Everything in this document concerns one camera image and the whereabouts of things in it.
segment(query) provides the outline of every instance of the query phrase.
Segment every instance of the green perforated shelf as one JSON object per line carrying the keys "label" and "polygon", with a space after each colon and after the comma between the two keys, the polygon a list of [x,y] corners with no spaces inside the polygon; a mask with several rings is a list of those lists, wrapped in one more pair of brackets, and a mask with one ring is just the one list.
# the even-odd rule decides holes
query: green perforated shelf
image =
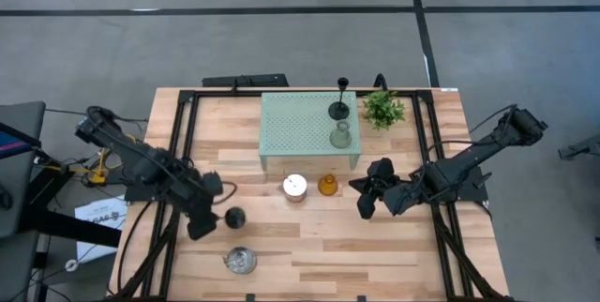
{"label": "green perforated shelf", "polygon": [[350,109],[345,120],[350,125],[352,143],[343,149],[329,143],[329,135],[337,121],[327,110],[338,100],[339,92],[262,93],[259,155],[359,156],[360,128],[354,92],[344,92],[342,98]]}

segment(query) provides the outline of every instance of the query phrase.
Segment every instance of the small glass bottle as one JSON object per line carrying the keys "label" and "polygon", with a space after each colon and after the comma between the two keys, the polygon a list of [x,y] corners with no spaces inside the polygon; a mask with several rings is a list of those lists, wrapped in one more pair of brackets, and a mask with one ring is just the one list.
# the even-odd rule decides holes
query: small glass bottle
{"label": "small glass bottle", "polygon": [[338,191],[338,181],[332,174],[319,179],[319,192],[322,195],[334,195]]}
{"label": "small glass bottle", "polygon": [[350,136],[350,125],[345,120],[337,122],[336,128],[329,135],[329,142],[335,148],[346,148],[350,146],[353,137]]}

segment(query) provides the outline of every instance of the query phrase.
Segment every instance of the butcher block tabletop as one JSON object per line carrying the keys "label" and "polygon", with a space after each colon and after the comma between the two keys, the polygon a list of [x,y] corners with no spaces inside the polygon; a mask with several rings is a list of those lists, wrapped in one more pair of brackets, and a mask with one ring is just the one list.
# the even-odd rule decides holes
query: butcher block tabletop
{"label": "butcher block tabletop", "polygon": [[[303,92],[309,89],[286,88]],[[157,90],[146,143],[169,147],[180,90]],[[431,91],[442,139],[469,139],[459,93],[454,89]],[[389,130],[377,131],[363,118],[362,99],[357,100],[362,156],[353,171],[343,156],[272,157],[268,159],[267,171],[263,171],[259,158],[261,98],[201,98],[190,157],[201,173],[217,171],[223,181],[237,184],[238,190],[232,198],[214,206],[214,211],[223,216],[233,206],[242,207],[247,223],[239,230],[232,230],[219,221],[211,234],[192,241],[187,236],[188,220],[182,217],[168,299],[242,301],[247,294],[255,294],[257,301],[352,301],[358,295],[365,295],[371,301],[444,300],[430,207],[417,205],[401,216],[392,217],[383,203],[377,202],[373,218],[363,220],[356,208],[359,193],[348,186],[349,180],[366,176],[369,164],[381,158],[390,158],[396,174],[405,179],[420,167],[414,108],[409,98],[400,101],[404,104],[406,121]],[[432,145],[427,107],[423,102],[420,105],[427,145]],[[183,153],[190,106],[188,103],[184,109],[177,157]],[[445,155],[452,157],[464,148],[461,144],[445,144]],[[287,201],[282,193],[282,182],[289,174],[301,174],[308,181],[307,198],[301,203]],[[319,178],[326,174],[333,174],[339,183],[333,196],[323,196],[317,189]],[[225,194],[230,190],[231,186],[224,186]],[[112,270],[112,291],[117,290],[118,259],[125,239],[143,206],[136,203],[128,208]],[[168,207],[165,217],[169,216],[169,210]],[[124,283],[148,252],[156,211],[157,205],[152,204],[131,237],[123,266]],[[457,203],[457,211],[467,254],[494,289],[508,294],[489,216],[472,203]],[[240,246],[253,249],[258,256],[255,270],[248,275],[234,274],[223,263],[223,256]],[[151,294],[158,294],[163,256],[155,266]],[[453,255],[450,257],[455,290],[461,294],[458,264]]]}

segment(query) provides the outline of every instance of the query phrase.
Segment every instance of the green plant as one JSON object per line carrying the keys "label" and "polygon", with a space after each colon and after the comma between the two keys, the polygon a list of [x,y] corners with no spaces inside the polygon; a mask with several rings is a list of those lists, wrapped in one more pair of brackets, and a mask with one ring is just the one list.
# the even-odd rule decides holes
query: green plant
{"label": "green plant", "polygon": [[376,130],[390,129],[398,120],[404,121],[404,105],[393,99],[395,95],[396,92],[377,91],[367,96],[365,118]]}

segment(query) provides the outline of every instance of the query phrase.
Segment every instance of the black ball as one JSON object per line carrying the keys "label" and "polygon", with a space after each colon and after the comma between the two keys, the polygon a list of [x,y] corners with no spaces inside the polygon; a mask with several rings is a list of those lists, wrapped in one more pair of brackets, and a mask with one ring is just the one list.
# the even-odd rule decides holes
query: black ball
{"label": "black ball", "polygon": [[246,223],[246,213],[240,207],[232,207],[225,213],[225,223],[229,228],[242,228]]}

